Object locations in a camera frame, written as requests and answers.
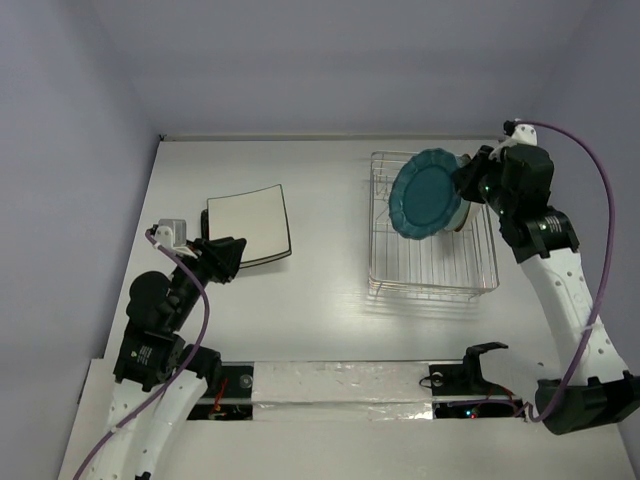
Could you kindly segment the black floral square plate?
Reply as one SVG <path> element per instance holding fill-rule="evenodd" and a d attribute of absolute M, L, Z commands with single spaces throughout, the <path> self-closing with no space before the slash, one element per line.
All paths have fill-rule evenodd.
<path fill-rule="evenodd" d="M 209 210 L 204 209 L 200 215 L 200 237 L 203 240 L 210 240 Z"/>

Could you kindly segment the teal scalloped plate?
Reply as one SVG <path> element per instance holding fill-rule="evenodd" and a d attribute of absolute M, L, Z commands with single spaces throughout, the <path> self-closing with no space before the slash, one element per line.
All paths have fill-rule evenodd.
<path fill-rule="evenodd" d="M 388 198 L 393 229 L 403 238 L 422 240 L 443 230 L 461 205 L 452 175 L 457 157 L 444 149 L 426 149 L 405 163 Z"/>

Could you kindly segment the white petal pattern bowl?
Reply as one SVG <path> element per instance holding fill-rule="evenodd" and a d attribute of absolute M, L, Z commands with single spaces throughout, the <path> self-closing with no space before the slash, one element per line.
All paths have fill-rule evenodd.
<path fill-rule="evenodd" d="M 469 215 L 468 215 L 467 221 L 466 221 L 463 229 L 460 230 L 459 232 L 462 232 L 463 230 L 471 227 L 473 221 L 475 220 L 476 216 L 480 213 L 482 208 L 483 208 L 482 204 L 475 203 L 475 202 L 470 202 L 470 210 L 469 210 Z"/>

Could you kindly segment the white square plate black rim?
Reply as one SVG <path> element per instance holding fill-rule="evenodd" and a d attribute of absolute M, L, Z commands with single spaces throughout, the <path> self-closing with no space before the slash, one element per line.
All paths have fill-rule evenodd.
<path fill-rule="evenodd" d="M 242 237 L 247 245 L 241 266 L 250 268 L 290 256 L 292 243 L 283 186 L 276 184 L 249 197 L 242 220 Z"/>

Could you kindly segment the light blue flower plate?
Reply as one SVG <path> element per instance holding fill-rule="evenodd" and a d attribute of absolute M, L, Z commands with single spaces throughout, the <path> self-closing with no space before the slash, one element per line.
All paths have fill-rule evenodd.
<path fill-rule="evenodd" d="M 468 154 L 464 154 L 457 156 L 456 160 L 459 167 L 464 167 L 471 161 L 471 157 Z M 462 230 L 467 221 L 469 210 L 470 202 L 465 199 L 461 199 L 458 209 L 455 211 L 448 224 L 444 227 L 444 230 L 446 232 L 459 232 Z"/>

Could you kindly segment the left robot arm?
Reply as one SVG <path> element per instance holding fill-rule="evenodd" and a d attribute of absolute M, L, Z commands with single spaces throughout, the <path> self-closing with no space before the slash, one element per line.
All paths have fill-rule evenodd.
<path fill-rule="evenodd" d="M 76 479 L 159 478 L 196 403 L 224 388 L 221 355 L 202 344 L 209 322 L 192 344 L 179 331 L 197 303 L 211 314 L 206 287 L 236 277 L 246 240 L 176 242 L 160 225 L 145 237 L 176 267 L 171 275 L 147 271 L 130 286 L 106 427 Z"/>

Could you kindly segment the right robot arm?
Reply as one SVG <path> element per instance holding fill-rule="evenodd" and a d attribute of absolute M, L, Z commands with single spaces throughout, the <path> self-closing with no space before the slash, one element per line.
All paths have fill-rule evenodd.
<path fill-rule="evenodd" d="M 548 203 L 554 164 L 526 144 L 483 146 L 453 175 L 462 198 L 486 205 L 532 285 L 551 331 L 560 368 L 530 360 L 501 342 L 469 347 L 462 384 L 504 387 L 533 422 L 555 435 L 619 423 L 639 408 L 639 378 L 617 352 L 599 318 L 602 298 L 584 278 L 569 218 Z"/>

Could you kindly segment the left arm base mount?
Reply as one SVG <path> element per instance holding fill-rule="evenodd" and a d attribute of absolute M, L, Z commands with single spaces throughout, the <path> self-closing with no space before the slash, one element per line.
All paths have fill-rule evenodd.
<path fill-rule="evenodd" d="M 249 421 L 254 384 L 253 362 L 223 362 L 215 387 L 209 388 L 191 408 L 190 421 Z"/>

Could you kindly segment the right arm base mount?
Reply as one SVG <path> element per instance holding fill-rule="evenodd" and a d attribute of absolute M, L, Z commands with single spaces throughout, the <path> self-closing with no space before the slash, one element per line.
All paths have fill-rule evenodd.
<path fill-rule="evenodd" d="M 454 397 L 437 400 L 437 418 L 478 419 L 506 416 L 525 418 L 524 403 L 508 388 L 489 382 L 483 377 L 480 357 L 491 351 L 507 350 L 502 342 L 487 342 L 467 347 L 458 363 L 429 366 L 426 376 L 418 381 L 435 397 Z"/>

